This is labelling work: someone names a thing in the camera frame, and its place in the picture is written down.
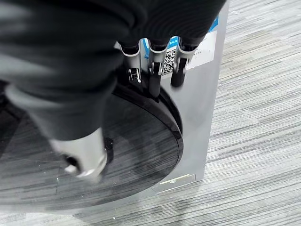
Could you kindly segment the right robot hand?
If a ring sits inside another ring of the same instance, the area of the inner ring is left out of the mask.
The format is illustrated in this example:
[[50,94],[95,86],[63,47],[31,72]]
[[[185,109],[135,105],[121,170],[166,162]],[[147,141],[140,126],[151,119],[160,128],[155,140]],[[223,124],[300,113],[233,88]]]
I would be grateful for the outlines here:
[[72,159],[65,171],[98,181],[108,163],[102,128],[116,70],[141,78],[139,41],[150,42],[150,93],[169,40],[179,37],[171,86],[224,6],[223,0],[3,0],[0,79],[53,150]]

